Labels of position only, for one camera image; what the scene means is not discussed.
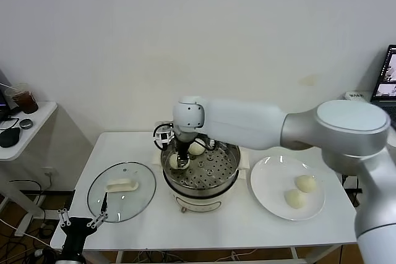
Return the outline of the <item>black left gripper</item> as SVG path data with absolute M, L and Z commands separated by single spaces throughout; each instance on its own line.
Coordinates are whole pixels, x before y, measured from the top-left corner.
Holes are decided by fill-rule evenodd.
M 105 193 L 100 208 L 100 213 L 94 219 L 71 217 L 69 219 L 69 212 L 66 208 L 58 210 L 59 222 L 61 229 L 66 235 L 66 240 L 63 245 L 63 250 L 83 250 L 85 240 L 88 236 L 93 234 L 93 229 L 97 229 L 108 218 L 107 202 L 108 193 Z

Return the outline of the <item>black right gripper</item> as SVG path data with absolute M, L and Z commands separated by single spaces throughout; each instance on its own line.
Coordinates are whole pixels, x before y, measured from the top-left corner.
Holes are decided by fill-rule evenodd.
M 177 151 L 179 156 L 179 158 L 177 158 L 178 169 L 186 169 L 189 166 L 189 147 L 189 142 L 182 142 L 180 140 L 177 140 Z

